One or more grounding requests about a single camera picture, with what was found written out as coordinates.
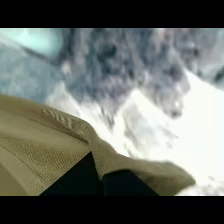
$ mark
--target rocky ground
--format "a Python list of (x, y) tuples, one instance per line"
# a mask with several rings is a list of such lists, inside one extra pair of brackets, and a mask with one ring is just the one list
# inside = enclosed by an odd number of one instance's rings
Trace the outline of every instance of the rocky ground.
[(0, 92), (87, 120), (123, 155), (223, 179), (224, 29), (71, 29), (56, 61), (1, 42)]

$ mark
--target light blue object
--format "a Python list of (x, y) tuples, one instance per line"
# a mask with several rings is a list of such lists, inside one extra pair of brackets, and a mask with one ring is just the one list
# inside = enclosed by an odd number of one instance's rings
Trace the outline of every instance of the light blue object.
[(56, 59), (65, 44), (66, 28), (0, 28), (0, 35), (38, 54)]

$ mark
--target black fabric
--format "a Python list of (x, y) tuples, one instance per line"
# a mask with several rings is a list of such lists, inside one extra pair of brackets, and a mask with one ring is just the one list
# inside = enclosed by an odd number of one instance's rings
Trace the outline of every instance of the black fabric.
[(129, 170), (98, 178), (92, 153), (86, 155), (41, 196), (158, 196)]

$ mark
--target beige cloth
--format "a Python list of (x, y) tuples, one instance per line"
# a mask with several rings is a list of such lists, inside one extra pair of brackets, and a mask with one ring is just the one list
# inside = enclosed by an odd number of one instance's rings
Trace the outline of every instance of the beige cloth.
[(175, 195), (194, 184), (173, 164), (117, 154), (79, 118), (0, 95), (0, 195), (40, 195), (90, 151), (99, 178), (129, 169), (160, 195)]

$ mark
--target tan fabric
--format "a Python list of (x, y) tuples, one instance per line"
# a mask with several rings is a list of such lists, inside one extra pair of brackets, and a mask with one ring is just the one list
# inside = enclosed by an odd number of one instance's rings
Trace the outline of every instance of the tan fabric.
[(100, 178), (130, 169), (160, 195), (174, 195), (194, 184), (170, 163), (118, 155), (79, 118), (0, 95), (0, 195), (39, 195), (90, 151)]

